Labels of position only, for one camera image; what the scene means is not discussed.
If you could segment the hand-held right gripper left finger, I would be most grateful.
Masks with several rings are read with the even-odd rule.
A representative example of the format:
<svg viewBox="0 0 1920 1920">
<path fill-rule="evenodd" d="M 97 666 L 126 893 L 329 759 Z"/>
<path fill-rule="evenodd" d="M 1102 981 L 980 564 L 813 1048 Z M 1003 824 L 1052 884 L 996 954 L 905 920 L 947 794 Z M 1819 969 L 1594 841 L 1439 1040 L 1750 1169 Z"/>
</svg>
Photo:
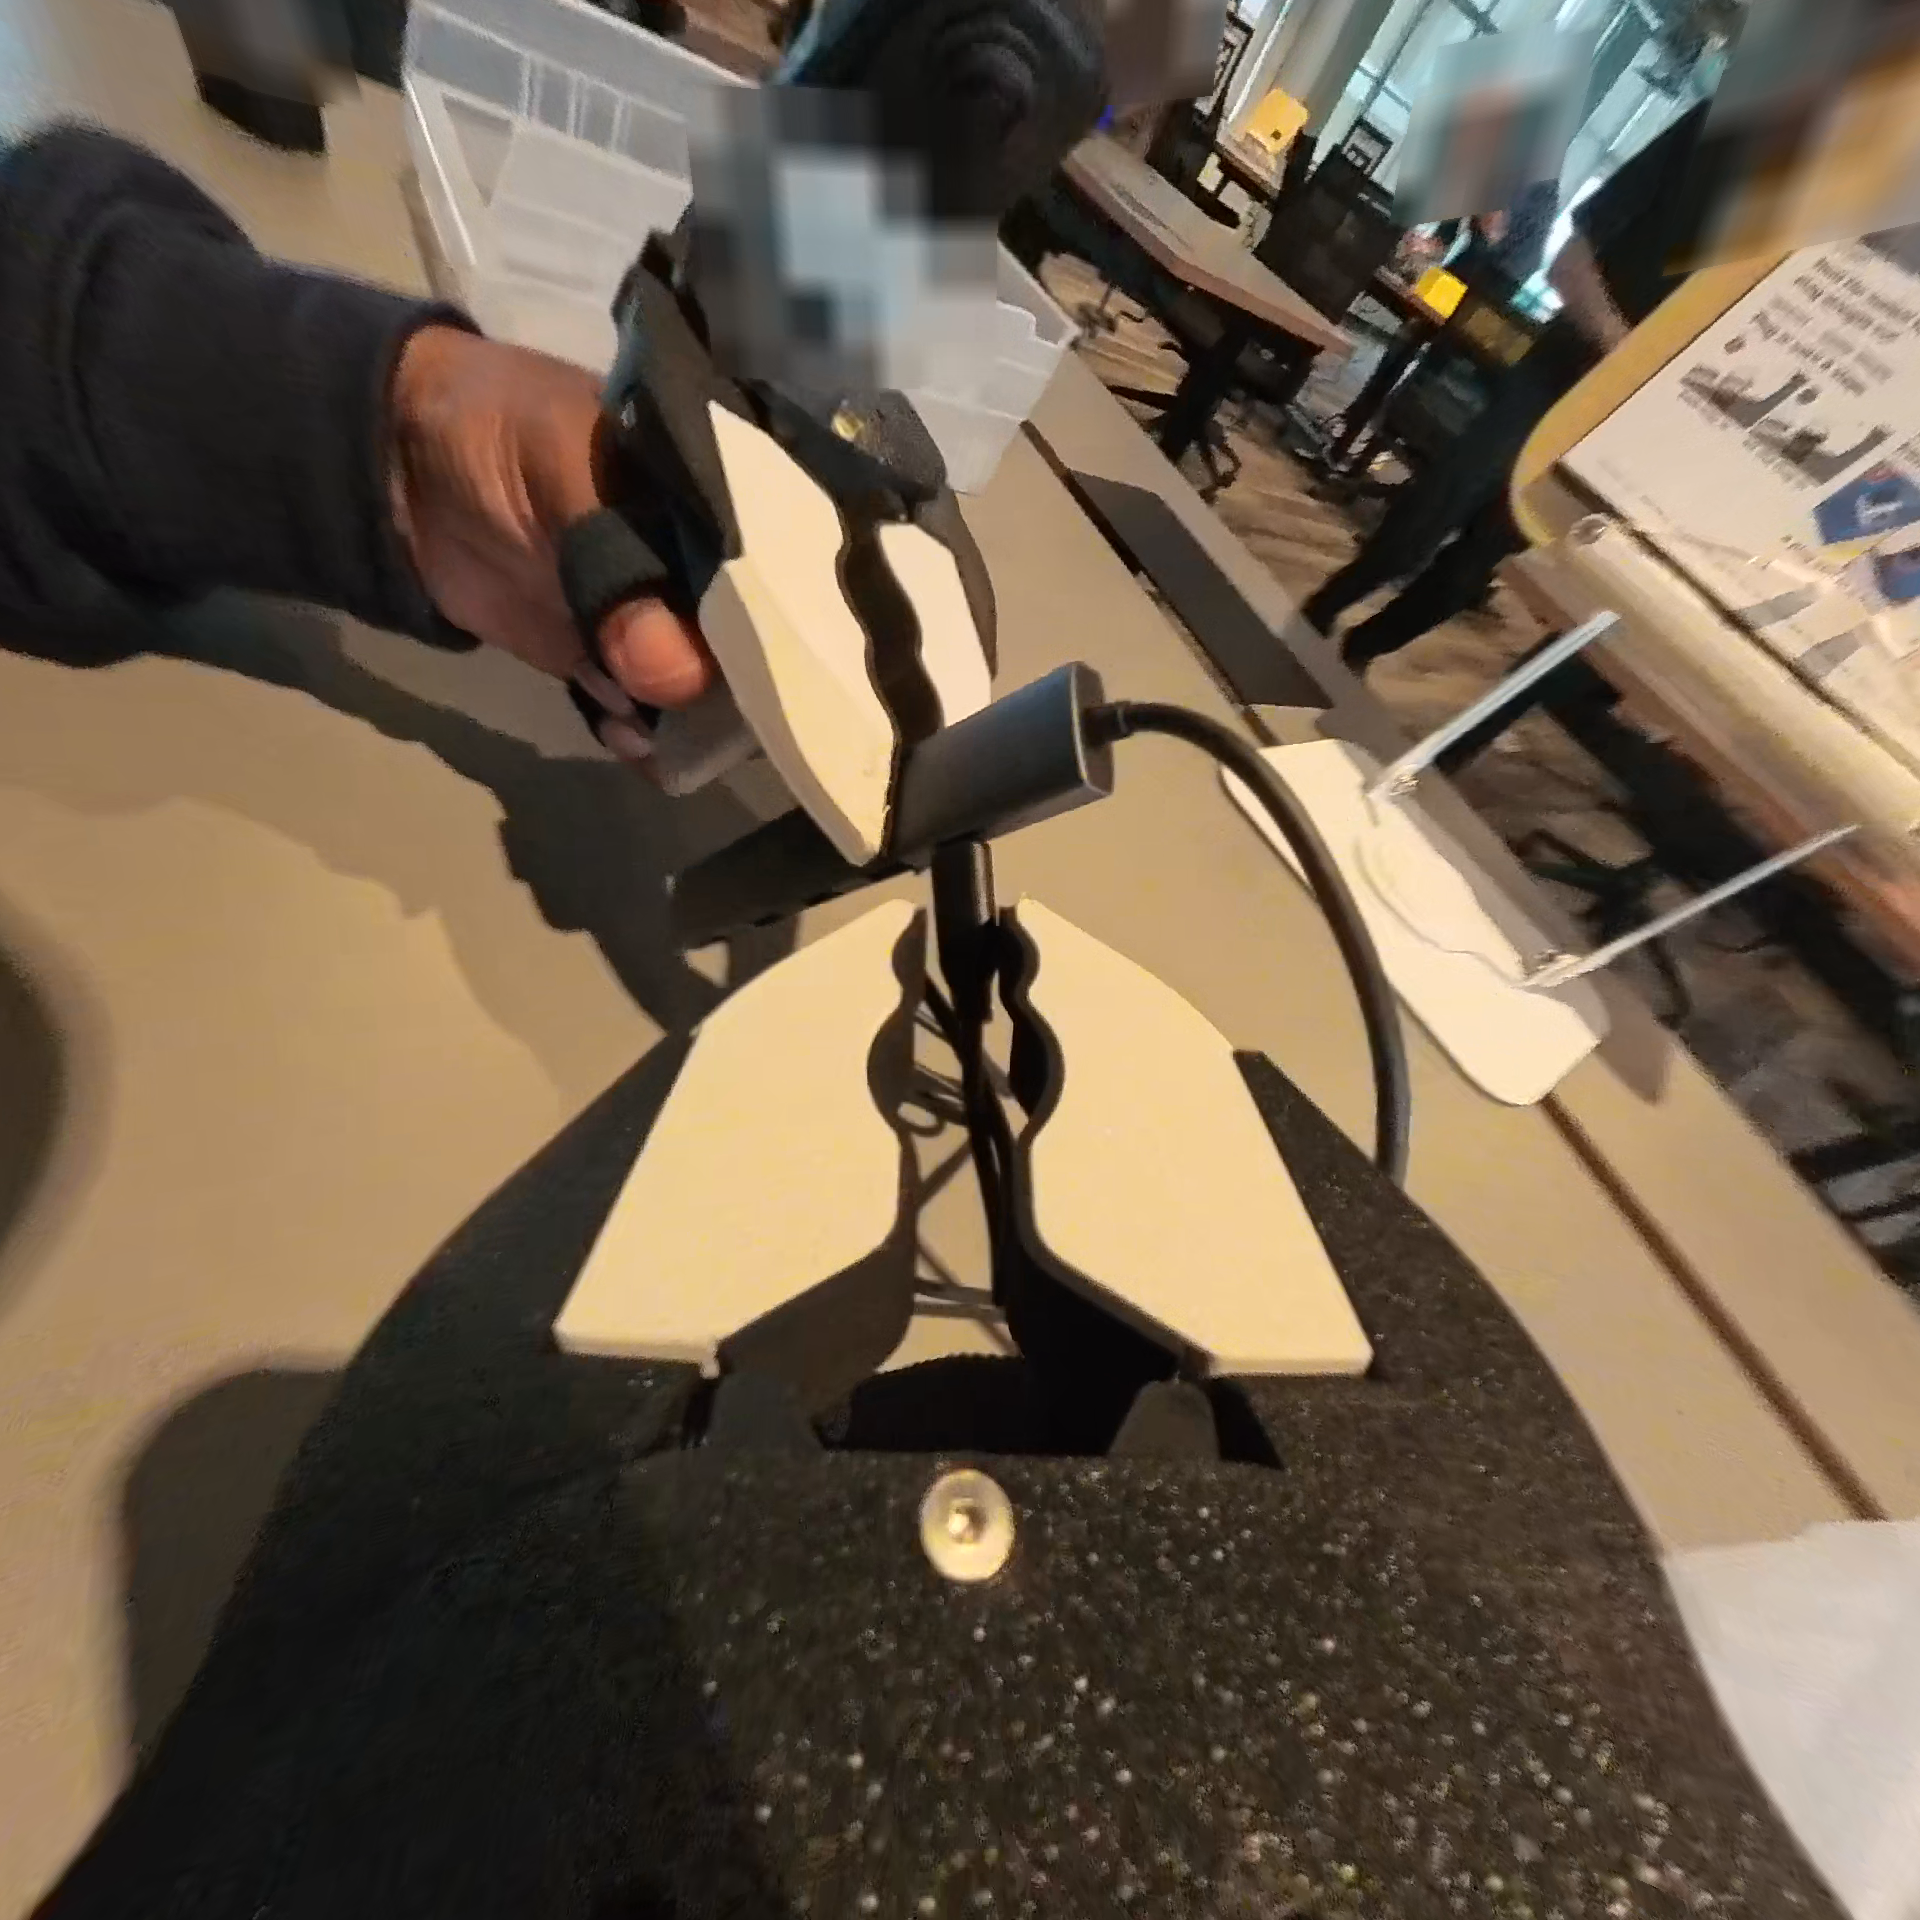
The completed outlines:
<svg viewBox="0 0 1920 1920">
<path fill-rule="evenodd" d="M 695 1031 L 553 1327 L 569 1355 L 749 1376 L 849 1403 L 916 1304 L 903 1107 L 927 913 L 881 901 Z"/>
</svg>

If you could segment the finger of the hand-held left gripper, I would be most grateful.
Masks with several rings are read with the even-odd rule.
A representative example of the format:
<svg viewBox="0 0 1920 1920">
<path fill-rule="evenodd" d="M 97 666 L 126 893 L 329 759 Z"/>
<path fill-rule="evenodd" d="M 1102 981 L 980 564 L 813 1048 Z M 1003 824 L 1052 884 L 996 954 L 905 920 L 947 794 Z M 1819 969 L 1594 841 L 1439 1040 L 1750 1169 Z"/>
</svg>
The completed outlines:
<svg viewBox="0 0 1920 1920">
<path fill-rule="evenodd" d="M 954 551 L 905 520 L 870 529 L 870 739 L 932 739 L 993 704 Z"/>
<path fill-rule="evenodd" d="M 759 424 L 719 400 L 693 415 L 697 617 L 747 731 L 854 869 L 885 848 L 895 721 L 843 563 L 854 531 L 903 504 L 870 447 L 806 416 Z"/>
</svg>

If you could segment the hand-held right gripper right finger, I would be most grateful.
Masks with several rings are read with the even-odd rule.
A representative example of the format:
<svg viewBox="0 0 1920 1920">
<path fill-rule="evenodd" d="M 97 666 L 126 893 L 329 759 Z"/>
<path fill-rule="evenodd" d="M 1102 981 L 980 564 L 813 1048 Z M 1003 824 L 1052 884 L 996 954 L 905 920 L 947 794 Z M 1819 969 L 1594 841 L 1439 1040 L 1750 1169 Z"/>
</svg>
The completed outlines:
<svg viewBox="0 0 1920 1920">
<path fill-rule="evenodd" d="M 1033 897 L 998 916 L 1012 1138 L 1002 1308 L 1102 1451 L 1147 1388 L 1361 1379 L 1372 1338 L 1236 1048 Z"/>
</svg>

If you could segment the grey usb hub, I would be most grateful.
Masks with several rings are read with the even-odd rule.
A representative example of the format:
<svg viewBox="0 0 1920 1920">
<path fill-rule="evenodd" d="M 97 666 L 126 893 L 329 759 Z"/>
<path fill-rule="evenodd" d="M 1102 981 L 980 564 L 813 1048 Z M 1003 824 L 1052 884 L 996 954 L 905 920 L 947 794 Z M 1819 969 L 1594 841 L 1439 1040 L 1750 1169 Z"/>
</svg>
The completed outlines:
<svg viewBox="0 0 1920 1920">
<path fill-rule="evenodd" d="M 778 927 L 813 906 L 901 873 L 926 873 L 949 848 L 990 845 L 1114 794 L 1114 754 L 1135 737 L 1164 737 L 1206 754 L 1281 832 L 1348 975 L 1377 1096 L 1377 1167 L 1407 1177 L 1411 1082 L 1402 1013 L 1354 887 L 1308 808 L 1252 744 L 1206 714 L 1103 695 L 1093 667 L 1070 664 L 910 748 L 894 821 L 878 852 L 843 856 L 806 811 L 791 810 L 695 863 L 669 887 L 669 921 L 684 949 Z"/>
</svg>

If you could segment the clear plastic organizer box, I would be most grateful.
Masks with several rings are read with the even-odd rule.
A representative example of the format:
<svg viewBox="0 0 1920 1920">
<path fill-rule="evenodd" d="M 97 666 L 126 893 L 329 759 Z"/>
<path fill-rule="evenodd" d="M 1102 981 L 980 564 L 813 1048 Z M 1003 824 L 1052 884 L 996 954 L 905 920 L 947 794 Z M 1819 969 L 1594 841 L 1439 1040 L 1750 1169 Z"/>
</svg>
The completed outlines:
<svg viewBox="0 0 1920 1920">
<path fill-rule="evenodd" d="M 613 300 L 697 186 L 771 191 L 780 293 L 827 344 L 870 349 L 961 495 L 988 487 L 1078 328 L 983 236 L 935 232 L 907 183 L 794 113 L 726 104 L 749 81 L 591 5 L 409 5 L 403 98 L 419 194 L 455 298 L 485 331 L 589 372 Z"/>
<path fill-rule="evenodd" d="M 1918 1520 L 1679 1553 L 1719 1712 L 1853 1919 L 1918 1916 Z"/>
</svg>

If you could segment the person's left forearm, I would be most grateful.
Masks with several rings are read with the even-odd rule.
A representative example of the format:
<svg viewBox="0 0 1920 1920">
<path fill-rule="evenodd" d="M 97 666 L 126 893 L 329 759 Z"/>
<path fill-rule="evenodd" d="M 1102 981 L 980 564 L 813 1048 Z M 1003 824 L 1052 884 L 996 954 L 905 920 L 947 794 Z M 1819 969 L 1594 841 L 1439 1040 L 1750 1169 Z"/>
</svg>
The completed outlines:
<svg viewBox="0 0 1920 1920">
<path fill-rule="evenodd" d="M 5 147 L 3 599 L 50 640 L 211 593 L 445 651 L 393 517 L 393 388 L 453 307 L 262 257 L 156 154 L 85 124 Z"/>
</svg>

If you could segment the person's left hand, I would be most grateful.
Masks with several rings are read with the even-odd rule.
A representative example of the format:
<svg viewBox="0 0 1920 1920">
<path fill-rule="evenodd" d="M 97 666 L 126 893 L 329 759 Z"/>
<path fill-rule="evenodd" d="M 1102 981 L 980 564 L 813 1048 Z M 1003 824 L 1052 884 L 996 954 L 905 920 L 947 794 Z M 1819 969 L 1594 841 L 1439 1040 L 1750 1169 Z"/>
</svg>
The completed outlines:
<svg viewBox="0 0 1920 1920">
<path fill-rule="evenodd" d="M 391 515 L 445 624 L 577 689 L 601 746 L 652 776 L 646 714 L 695 704 L 714 660 L 658 587 L 607 602 L 589 640 L 572 612 L 561 561 L 604 506 L 598 421 L 581 369 L 420 328 L 391 377 Z"/>
</svg>

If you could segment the white document stand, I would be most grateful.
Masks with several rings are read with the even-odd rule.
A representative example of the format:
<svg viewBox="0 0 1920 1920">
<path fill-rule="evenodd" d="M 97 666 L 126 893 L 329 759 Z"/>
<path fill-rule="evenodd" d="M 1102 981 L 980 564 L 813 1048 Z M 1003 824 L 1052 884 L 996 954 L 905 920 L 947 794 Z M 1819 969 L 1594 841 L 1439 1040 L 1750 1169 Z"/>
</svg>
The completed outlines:
<svg viewBox="0 0 1920 1920">
<path fill-rule="evenodd" d="M 1502 1103 L 1538 1103 L 1598 1048 L 1606 1023 L 1590 977 L 1799 863 L 1841 852 L 1869 907 L 1916 932 L 1918 744 L 1913 759 L 1893 751 L 1801 681 L 1566 472 L 1575 443 L 1790 257 L 1694 277 L 1636 331 L 1626 371 L 1598 369 L 1526 443 L 1513 495 L 1524 575 L 1575 623 L 1563 639 L 1394 759 L 1345 741 L 1265 754 L 1327 839 L 1405 1009 Z M 1586 651 L 1678 721 L 1709 769 L 1785 835 L 1785 851 L 1579 952 L 1497 901 L 1422 787 L 1442 753 L 1477 725 L 1517 715 L 1529 693 Z"/>
</svg>

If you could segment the wood top office desk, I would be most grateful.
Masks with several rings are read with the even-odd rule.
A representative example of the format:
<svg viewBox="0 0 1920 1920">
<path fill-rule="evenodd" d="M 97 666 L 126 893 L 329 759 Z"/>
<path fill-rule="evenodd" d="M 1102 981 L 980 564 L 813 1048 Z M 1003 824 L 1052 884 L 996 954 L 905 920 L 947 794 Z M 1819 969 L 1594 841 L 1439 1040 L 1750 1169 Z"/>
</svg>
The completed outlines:
<svg viewBox="0 0 1920 1920">
<path fill-rule="evenodd" d="M 1213 424 L 1234 388 L 1242 354 L 1260 333 L 1277 333 L 1295 371 L 1322 354 L 1354 352 L 1345 328 L 1322 315 L 1271 273 L 1226 225 L 1209 220 L 1172 183 L 1106 135 L 1090 135 L 1062 162 L 1061 179 L 1142 258 L 1205 307 L 1186 372 L 1158 411 L 1158 451 L 1177 464 Z"/>
</svg>

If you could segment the printed instruction sheet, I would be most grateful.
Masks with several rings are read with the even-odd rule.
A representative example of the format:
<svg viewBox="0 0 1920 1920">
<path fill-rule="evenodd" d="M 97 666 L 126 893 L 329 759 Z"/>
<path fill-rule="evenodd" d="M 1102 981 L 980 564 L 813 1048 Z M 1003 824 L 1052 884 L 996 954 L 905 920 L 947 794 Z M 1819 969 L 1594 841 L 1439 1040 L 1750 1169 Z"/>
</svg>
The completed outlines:
<svg viewBox="0 0 1920 1920">
<path fill-rule="evenodd" d="M 1566 472 L 1801 681 L 1916 757 L 1916 225 L 1790 257 Z"/>
</svg>

